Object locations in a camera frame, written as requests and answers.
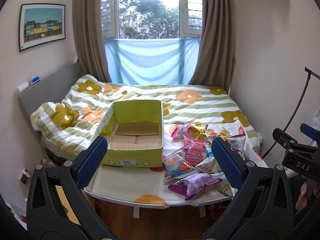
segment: framed picture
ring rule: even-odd
[[[19,19],[19,51],[66,38],[62,4],[22,4]]]

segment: gray headboard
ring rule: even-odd
[[[70,88],[82,77],[79,63],[75,63],[40,80],[18,95],[19,106],[32,131],[30,115],[46,102],[59,103]]]

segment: silver bolt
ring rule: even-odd
[[[277,165],[277,169],[278,169],[279,171],[282,171],[282,170],[283,170],[283,166],[280,165],[280,164],[278,164],[278,165]]]
[[[252,161],[248,161],[248,162],[247,162],[247,166],[248,166],[248,167],[254,167],[254,165],[255,165],[255,164],[254,164],[254,162],[252,162]]]
[[[72,161],[68,160],[68,161],[65,161],[64,164],[66,167],[69,167],[72,165]]]
[[[36,170],[40,170],[42,168],[42,164],[38,164],[37,166],[36,166]]]

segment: cardboard box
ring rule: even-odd
[[[108,151],[102,164],[162,167],[164,134],[161,101],[116,101],[108,109],[97,132],[108,141]]]

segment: brown floor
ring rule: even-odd
[[[140,208],[140,218],[133,218],[133,207],[102,202],[97,213],[122,239],[181,240],[198,239],[213,224],[206,207],[207,216],[200,218],[199,208],[193,206],[169,207],[167,209]]]

